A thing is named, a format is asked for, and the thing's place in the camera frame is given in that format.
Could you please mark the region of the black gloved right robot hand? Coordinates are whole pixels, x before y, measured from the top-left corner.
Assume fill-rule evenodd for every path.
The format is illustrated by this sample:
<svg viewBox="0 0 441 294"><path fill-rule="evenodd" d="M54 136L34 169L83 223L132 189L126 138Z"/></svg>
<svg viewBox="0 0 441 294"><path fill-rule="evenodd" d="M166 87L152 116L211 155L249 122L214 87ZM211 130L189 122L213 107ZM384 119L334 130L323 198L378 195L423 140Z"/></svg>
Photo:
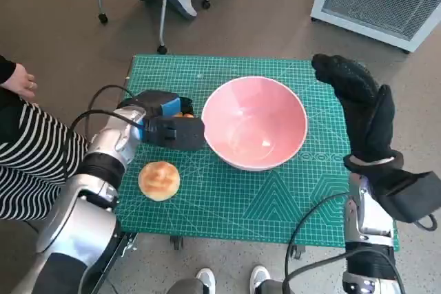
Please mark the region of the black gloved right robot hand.
<svg viewBox="0 0 441 294"><path fill-rule="evenodd" d="M369 70L342 56L316 54L316 79L333 87L342 105L351 155L371 163L393 158L395 105L389 85L379 85Z"/></svg>

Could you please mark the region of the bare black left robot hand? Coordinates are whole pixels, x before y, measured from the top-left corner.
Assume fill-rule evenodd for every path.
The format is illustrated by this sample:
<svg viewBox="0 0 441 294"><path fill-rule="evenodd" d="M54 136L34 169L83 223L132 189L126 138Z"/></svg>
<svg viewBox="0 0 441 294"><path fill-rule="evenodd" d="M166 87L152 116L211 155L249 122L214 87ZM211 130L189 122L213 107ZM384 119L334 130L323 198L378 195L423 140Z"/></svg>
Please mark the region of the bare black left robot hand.
<svg viewBox="0 0 441 294"><path fill-rule="evenodd" d="M145 90L136 99L146 108L152 108L157 116L173 117L178 114L194 114L193 100L173 92Z"/></svg>

